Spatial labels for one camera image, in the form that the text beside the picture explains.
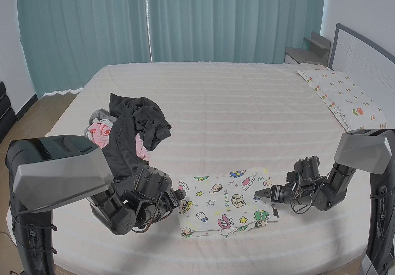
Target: black garment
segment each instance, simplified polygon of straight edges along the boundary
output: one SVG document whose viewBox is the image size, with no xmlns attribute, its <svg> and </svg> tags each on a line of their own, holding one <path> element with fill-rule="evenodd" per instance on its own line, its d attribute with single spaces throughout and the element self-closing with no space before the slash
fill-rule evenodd
<svg viewBox="0 0 395 275">
<path fill-rule="evenodd" d="M 148 164 L 136 155 L 136 134 L 143 145 L 152 151 L 161 140 L 170 137 L 170 124 L 159 106 L 145 98 L 110 95 L 110 114 L 117 117 L 109 135 L 109 143 L 102 149 L 107 163 L 120 182 L 136 172 L 139 163 Z"/>
</svg>

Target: yellow star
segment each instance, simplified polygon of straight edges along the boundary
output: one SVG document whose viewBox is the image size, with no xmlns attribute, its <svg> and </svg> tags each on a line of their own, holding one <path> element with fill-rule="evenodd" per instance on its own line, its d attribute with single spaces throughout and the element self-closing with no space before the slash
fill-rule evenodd
<svg viewBox="0 0 395 275">
<path fill-rule="evenodd" d="M 246 223 L 248 219 L 245 218 L 244 216 L 242 216 L 239 220 L 240 220 L 240 223 Z"/>
</svg>

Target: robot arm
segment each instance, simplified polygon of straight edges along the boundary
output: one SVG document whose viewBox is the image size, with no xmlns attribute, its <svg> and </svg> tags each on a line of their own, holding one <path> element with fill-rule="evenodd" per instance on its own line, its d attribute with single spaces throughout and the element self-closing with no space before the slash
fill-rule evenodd
<svg viewBox="0 0 395 275">
<path fill-rule="evenodd" d="M 171 188 L 166 173 L 143 164 L 127 181 L 114 183 L 101 149 L 82 136 L 13 141 L 6 165 L 24 275 L 55 275 L 52 209 L 88 198 L 92 213 L 114 234 L 124 235 L 145 232 L 185 197 Z"/>
<path fill-rule="evenodd" d="M 287 174 L 288 184 L 257 191 L 257 196 L 272 202 L 289 202 L 308 209 L 331 209 L 346 196 L 356 169 L 370 172 L 371 223 L 368 246 L 364 252 L 360 275 L 387 274 L 393 258 L 395 234 L 395 130 L 360 129 L 344 133 L 336 151 L 332 170 L 327 176 L 318 172 L 318 157 L 296 162 Z"/>
</svg>

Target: mattress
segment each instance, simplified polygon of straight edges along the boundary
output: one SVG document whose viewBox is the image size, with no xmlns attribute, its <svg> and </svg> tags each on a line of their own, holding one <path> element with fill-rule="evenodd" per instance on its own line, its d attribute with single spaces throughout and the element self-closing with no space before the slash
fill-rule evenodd
<svg viewBox="0 0 395 275">
<path fill-rule="evenodd" d="M 274 184 L 300 158 L 317 155 L 332 168 L 342 126 L 295 73 L 310 65 L 161 63 L 101 69 L 48 133 L 83 134 L 92 111 L 109 108 L 110 92 L 148 97 L 172 125 L 150 165 L 178 177 L 263 166 Z M 345 200 L 327 212 L 294 214 L 277 204 L 279 222 L 228 238 L 184 239 L 178 217 L 145 234 L 113 235 L 81 200 L 55 209 L 55 263 L 76 274 L 306 274 L 342 266 L 362 254 L 370 217 L 368 173 L 357 171 Z"/>
</svg>

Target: curtain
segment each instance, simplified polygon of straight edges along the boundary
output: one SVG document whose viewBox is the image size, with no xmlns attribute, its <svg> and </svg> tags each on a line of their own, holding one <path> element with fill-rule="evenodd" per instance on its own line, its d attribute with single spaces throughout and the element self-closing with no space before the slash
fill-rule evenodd
<svg viewBox="0 0 395 275">
<path fill-rule="evenodd" d="M 152 61 L 283 63 L 322 12 L 323 0 L 148 0 Z"/>
<path fill-rule="evenodd" d="M 18 0 L 37 96 L 78 89 L 105 65 L 149 62 L 145 0 Z"/>
</svg>

